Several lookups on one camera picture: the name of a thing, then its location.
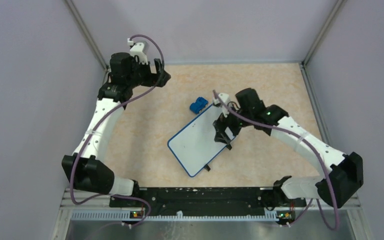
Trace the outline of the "blue-framed whiteboard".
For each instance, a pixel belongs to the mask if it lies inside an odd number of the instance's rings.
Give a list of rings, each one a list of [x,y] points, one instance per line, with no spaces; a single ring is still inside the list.
[[[190,178],[205,169],[227,148],[227,144],[215,141],[213,122],[221,114],[221,108],[213,105],[207,107],[167,142],[168,149]]]

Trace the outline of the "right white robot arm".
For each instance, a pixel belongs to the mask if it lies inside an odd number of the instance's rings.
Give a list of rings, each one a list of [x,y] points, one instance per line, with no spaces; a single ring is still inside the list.
[[[252,126],[269,137],[290,146],[305,158],[319,173],[318,176],[285,176],[274,183],[273,200],[287,206],[293,199],[322,200],[333,208],[342,208],[364,184],[363,159],[356,153],[337,150],[300,126],[287,111],[278,105],[265,106],[253,88],[235,95],[240,107],[229,106],[225,93],[213,93],[212,104],[221,108],[213,122],[215,142],[231,145],[241,129]]]

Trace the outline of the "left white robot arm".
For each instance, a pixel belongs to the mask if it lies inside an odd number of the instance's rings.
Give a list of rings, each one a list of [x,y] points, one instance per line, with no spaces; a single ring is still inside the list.
[[[156,87],[164,87],[170,80],[163,57],[154,59],[154,66],[155,73],[151,71],[150,63],[143,62],[137,53],[111,55],[107,79],[98,90],[89,126],[73,153],[65,155],[61,161],[69,181],[70,195],[74,195],[74,190],[121,195],[121,200],[129,207],[140,202],[141,194],[135,190],[137,183],[116,176],[104,160],[109,138],[127,105]]]

